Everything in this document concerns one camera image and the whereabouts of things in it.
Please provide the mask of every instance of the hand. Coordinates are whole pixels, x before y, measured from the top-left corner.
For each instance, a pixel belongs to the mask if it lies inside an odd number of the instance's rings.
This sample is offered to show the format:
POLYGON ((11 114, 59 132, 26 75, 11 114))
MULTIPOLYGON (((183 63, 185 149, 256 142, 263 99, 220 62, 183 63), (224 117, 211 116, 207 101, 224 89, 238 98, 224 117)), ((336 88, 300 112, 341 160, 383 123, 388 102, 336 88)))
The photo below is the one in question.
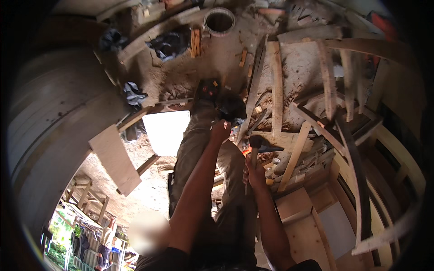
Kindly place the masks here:
POLYGON ((256 165, 256 169, 253 168, 250 157, 246 157, 246 163, 243 170, 243 183, 250 185, 253 191, 267 191, 267 184, 265 182, 265 169, 261 165, 256 165))
POLYGON ((219 146, 226 142, 230 135, 230 122, 220 120, 211 129, 210 142, 218 144, 219 146))

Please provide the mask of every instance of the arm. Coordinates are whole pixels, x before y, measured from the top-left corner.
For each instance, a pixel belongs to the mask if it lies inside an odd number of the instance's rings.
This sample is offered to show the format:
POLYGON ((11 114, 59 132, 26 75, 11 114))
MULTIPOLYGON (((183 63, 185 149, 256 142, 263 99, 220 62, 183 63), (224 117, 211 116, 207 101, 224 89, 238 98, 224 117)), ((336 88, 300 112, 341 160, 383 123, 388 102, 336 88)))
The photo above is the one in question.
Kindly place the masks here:
POLYGON ((197 165, 193 169, 172 218, 169 247, 190 253, 194 236, 205 215, 214 183, 214 171, 220 146, 230 134, 230 123, 221 120, 211 130, 211 137, 197 165))
POLYGON ((265 255, 275 270, 285 271, 296 264, 291 256, 288 237, 274 209, 273 199, 265 182, 264 168, 254 169, 248 157, 243 182, 247 183, 247 181, 252 186, 258 205, 261 240, 265 255))

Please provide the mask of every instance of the pants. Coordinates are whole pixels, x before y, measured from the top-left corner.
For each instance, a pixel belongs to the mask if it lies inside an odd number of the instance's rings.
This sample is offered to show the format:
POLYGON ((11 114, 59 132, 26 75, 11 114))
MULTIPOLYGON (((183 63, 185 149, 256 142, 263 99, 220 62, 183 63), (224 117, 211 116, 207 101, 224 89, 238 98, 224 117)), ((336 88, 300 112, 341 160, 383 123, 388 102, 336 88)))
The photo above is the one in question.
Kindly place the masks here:
MULTIPOLYGON (((217 116, 214 106, 207 101, 195 105, 190 123, 178 150, 174 168, 171 207, 175 209, 184 185, 196 166, 210 138, 211 122, 217 116)), ((197 233, 195 248, 204 246, 235 246, 240 250, 240 263, 256 266, 255 235, 257 206, 253 195, 244 195, 243 168, 245 158, 242 152, 229 140, 220 148, 217 168, 224 176, 224 194, 221 209, 214 221, 206 217, 197 233)))

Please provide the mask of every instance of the wall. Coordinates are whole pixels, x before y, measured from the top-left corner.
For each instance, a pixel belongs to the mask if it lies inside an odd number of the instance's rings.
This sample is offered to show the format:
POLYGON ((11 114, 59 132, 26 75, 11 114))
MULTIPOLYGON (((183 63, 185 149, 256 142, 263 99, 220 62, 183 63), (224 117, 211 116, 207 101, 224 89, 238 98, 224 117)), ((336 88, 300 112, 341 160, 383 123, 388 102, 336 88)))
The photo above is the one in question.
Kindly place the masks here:
POLYGON ((9 173, 22 222, 39 242, 88 141, 127 114, 90 48, 41 54, 22 66, 7 131, 9 173))

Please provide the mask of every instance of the lumber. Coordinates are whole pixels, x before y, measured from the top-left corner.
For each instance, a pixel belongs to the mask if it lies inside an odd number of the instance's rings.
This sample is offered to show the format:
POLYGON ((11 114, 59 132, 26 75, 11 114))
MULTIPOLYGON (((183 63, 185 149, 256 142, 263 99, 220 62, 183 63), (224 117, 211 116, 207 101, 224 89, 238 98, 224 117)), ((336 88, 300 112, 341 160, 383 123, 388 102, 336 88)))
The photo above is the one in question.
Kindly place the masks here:
POLYGON ((241 53, 241 61, 239 66, 244 67, 244 64, 246 63, 246 57, 247 57, 247 47, 243 48, 243 52, 241 53))
POLYGON ((372 236, 358 244, 351 251, 352 255, 366 253, 390 244, 407 234, 413 227, 418 216, 418 209, 407 211, 393 226, 385 229, 381 234, 372 236))
POLYGON ((145 42, 149 42, 162 33, 170 31, 179 25, 191 23, 200 17, 205 16, 208 11, 209 9, 200 10, 199 7, 193 7, 155 25, 145 33, 141 34, 138 38, 128 44, 121 52, 119 52, 118 60, 121 64, 124 64, 127 60, 131 59, 133 56, 137 55, 143 49, 148 47, 145 42))
POLYGON ((354 197, 356 200, 357 214, 357 244, 361 240, 365 240, 371 236, 371 208, 369 205, 368 184, 362 167, 362 160, 347 124, 339 115, 336 116, 335 122, 346 150, 346 158, 350 169, 349 174, 351 174, 353 180, 356 181, 354 197))
POLYGON ((195 58, 201 55, 201 30, 191 30, 191 57, 195 58))
POLYGON ((116 14, 117 12, 126 9, 128 7, 136 6, 141 4, 141 0, 125 0, 120 3, 115 4, 114 6, 111 6, 110 8, 100 12, 98 15, 96 15, 96 21, 102 22, 107 18, 110 18, 112 15, 116 14))
POLYGON ((355 65, 355 53, 349 50, 340 50, 342 68, 344 70, 345 86, 345 109, 347 110, 346 121, 354 118, 354 98, 357 86, 358 69, 355 65))
POLYGON ((238 131, 237 135, 237 145, 240 144, 242 138, 244 137, 247 129, 249 128, 250 118, 252 117, 253 109, 255 108, 256 103, 256 97, 258 95, 258 89, 259 89, 259 82, 261 79, 262 74, 262 68, 264 66, 264 59, 265 59, 265 37, 263 37, 256 48, 256 55, 255 55, 255 63, 253 68, 253 76, 252 80, 250 81, 250 87, 249 87, 249 97, 247 99, 246 103, 246 115, 247 119, 241 124, 240 129, 238 131))
POLYGON ((321 127, 317 122, 319 118, 314 114, 312 114, 309 110, 307 110, 303 106, 297 107, 295 106, 295 104, 293 104, 293 109, 300 116, 302 116, 306 121, 308 121, 316 130, 318 130, 341 155, 345 156, 345 148, 342 145, 342 141, 339 134, 335 130, 329 129, 329 127, 327 128, 321 127))
POLYGON ((87 193, 89 193, 90 187, 92 186, 92 182, 89 181, 86 185, 86 188, 84 189, 84 192, 82 194, 82 196, 80 197, 80 201, 77 204, 77 207, 79 209, 81 209, 81 207, 83 206, 84 201, 87 199, 87 193))
POLYGON ((138 169, 137 173, 139 176, 141 176, 145 171, 147 171, 158 159, 160 159, 160 156, 154 154, 152 155, 148 160, 146 160, 138 169))
POLYGON ((283 78, 282 78, 282 60, 280 57, 280 46, 277 41, 269 41, 267 50, 271 57, 271 66, 273 68, 273 119, 271 123, 271 134, 273 137, 280 137, 282 133, 283 118, 283 78))
POLYGON ((401 165, 408 167, 408 177, 413 184, 417 196, 422 198, 425 193, 425 177, 408 150, 383 125, 378 126, 373 135, 392 153, 401 165))
POLYGON ((297 142, 294 146, 293 153, 291 154, 291 158, 289 159, 288 166, 286 167, 285 173, 283 174, 282 181, 280 182, 278 192, 282 192, 285 190, 288 185, 289 180, 294 172, 294 168, 297 165, 297 162, 300 158, 300 154, 303 150, 303 146, 307 139, 307 134, 309 133, 311 128, 311 124, 308 121, 303 122, 299 136, 297 138, 297 142))
POLYGON ((319 66, 321 68, 322 82, 324 85, 325 114, 331 121, 336 112, 336 82, 333 75, 332 52, 326 47, 324 40, 316 42, 318 44, 319 66))
POLYGON ((346 49, 370 54, 395 61, 413 70, 419 70, 418 63, 411 48, 401 42, 390 42, 379 39, 329 39, 324 41, 324 44, 328 48, 346 49))
POLYGON ((342 32, 339 26, 326 25, 315 26, 277 35, 282 46, 291 43, 312 42, 319 39, 342 39, 342 32))
POLYGON ((113 124, 96 135, 89 140, 89 145, 118 186, 118 190, 128 196, 141 180, 125 151, 116 126, 113 124))
POLYGON ((101 225, 102 219, 104 218, 105 209, 107 208, 107 205, 109 204, 110 198, 108 196, 105 197, 104 204, 102 205, 101 212, 99 213, 98 217, 98 224, 101 225))

